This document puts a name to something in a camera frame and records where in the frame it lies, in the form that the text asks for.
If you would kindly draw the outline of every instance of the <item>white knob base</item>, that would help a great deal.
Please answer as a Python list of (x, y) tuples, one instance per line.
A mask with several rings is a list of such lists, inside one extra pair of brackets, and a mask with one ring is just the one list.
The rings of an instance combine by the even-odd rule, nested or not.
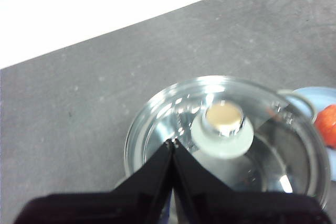
[(252, 145), (253, 126), (245, 118), (244, 126), (237, 135), (224, 137), (204, 129), (202, 114), (198, 114), (191, 126), (191, 137), (200, 151), (218, 158), (229, 159), (244, 155)]

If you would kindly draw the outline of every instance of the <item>light blue plate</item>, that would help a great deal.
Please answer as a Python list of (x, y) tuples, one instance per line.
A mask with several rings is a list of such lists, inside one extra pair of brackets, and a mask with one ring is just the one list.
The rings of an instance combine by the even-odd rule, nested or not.
[[(317, 109), (318, 112), (324, 110), (331, 104), (336, 104), (336, 89), (327, 87), (307, 87), (295, 90), (295, 92), (306, 97)], [(307, 117), (311, 117), (311, 112), (307, 105), (295, 98), (288, 98)], [(331, 179), (336, 181), (336, 150), (327, 148), (330, 161)]]

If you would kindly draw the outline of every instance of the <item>red tomato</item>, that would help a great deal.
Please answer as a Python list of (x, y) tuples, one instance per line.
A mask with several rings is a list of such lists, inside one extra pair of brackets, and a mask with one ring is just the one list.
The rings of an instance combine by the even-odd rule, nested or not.
[(336, 148), (336, 104), (326, 107), (318, 114), (315, 126), (323, 136), (325, 144)]

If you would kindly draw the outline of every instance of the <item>stainless steel pot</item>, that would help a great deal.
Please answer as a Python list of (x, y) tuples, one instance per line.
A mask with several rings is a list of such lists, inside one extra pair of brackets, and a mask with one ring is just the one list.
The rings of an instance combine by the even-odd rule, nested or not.
[[(195, 117), (219, 101), (238, 104), (249, 118), (253, 142), (239, 157), (222, 159), (200, 150), (191, 137)], [(283, 96), (226, 76), (199, 77), (171, 85), (135, 117), (124, 149), (129, 176), (168, 138), (178, 138), (210, 172), (234, 190), (284, 191), (327, 202), (330, 168), (323, 142), (307, 119)]]

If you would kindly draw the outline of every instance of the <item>glass pot lid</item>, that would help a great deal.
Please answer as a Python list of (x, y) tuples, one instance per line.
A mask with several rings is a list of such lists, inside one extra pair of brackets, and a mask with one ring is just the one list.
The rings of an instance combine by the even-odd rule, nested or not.
[(168, 138), (177, 138), (233, 190), (307, 194), (325, 206), (330, 171), (310, 121), (284, 97), (226, 76), (177, 83), (134, 119), (124, 151), (126, 174)]

